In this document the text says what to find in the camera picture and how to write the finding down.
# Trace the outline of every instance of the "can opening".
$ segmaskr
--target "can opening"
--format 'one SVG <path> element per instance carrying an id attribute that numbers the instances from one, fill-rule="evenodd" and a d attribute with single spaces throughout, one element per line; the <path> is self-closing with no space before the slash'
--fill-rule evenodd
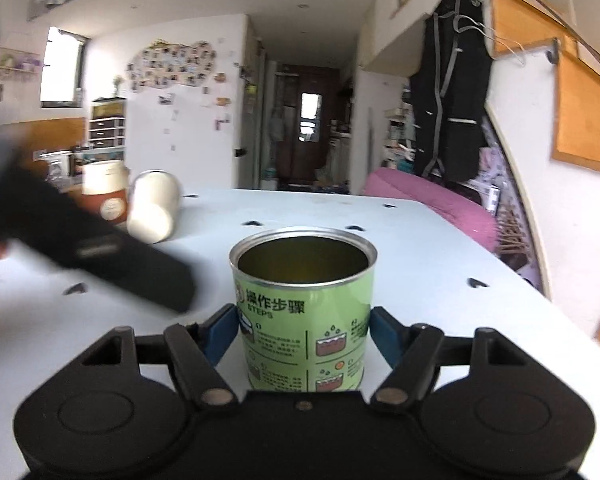
<path id="1" fill-rule="evenodd" d="M 317 236 L 263 242 L 247 250 L 237 264 L 238 269 L 254 278 L 295 285 L 335 282 L 368 266 L 369 260 L 359 248 Z"/>

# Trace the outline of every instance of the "green tin can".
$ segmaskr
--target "green tin can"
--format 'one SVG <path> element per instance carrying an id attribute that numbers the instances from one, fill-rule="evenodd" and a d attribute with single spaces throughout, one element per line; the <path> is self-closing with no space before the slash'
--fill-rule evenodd
<path id="1" fill-rule="evenodd" d="M 378 252 L 337 229 L 289 227 L 231 250 L 251 385 L 332 392 L 360 385 Z"/>

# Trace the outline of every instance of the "window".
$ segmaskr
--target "window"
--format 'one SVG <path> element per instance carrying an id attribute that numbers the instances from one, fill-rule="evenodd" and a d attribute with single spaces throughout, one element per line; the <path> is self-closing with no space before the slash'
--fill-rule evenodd
<path id="1" fill-rule="evenodd" d="M 82 68 L 87 39 L 51 27 L 46 40 L 40 104 L 43 108 L 82 106 Z"/>
<path id="2" fill-rule="evenodd" d="M 322 96 L 319 94 L 302 94 L 300 108 L 300 137 L 302 142 L 318 142 L 320 138 L 320 108 Z"/>

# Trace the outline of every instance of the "pink cushion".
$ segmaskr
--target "pink cushion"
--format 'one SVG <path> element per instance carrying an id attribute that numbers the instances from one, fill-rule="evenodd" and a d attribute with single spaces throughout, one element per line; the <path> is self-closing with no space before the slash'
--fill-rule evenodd
<path id="1" fill-rule="evenodd" d="M 471 200 L 403 171 L 380 168 L 369 175 L 362 193 L 423 203 L 492 252 L 498 240 L 496 219 Z"/>

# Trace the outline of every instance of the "brown door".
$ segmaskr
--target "brown door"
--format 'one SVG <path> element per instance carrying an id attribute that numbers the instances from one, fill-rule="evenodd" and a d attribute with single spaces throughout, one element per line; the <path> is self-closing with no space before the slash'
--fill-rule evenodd
<path id="1" fill-rule="evenodd" d="M 294 65 L 285 65 L 283 71 L 298 77 L 285 85 L 286 128 L 285 139 L 278 143 L 278 177 L 288 184 L 309 185 L 315 170 L 326 163 L 339 74 L 336 69 Z"/>

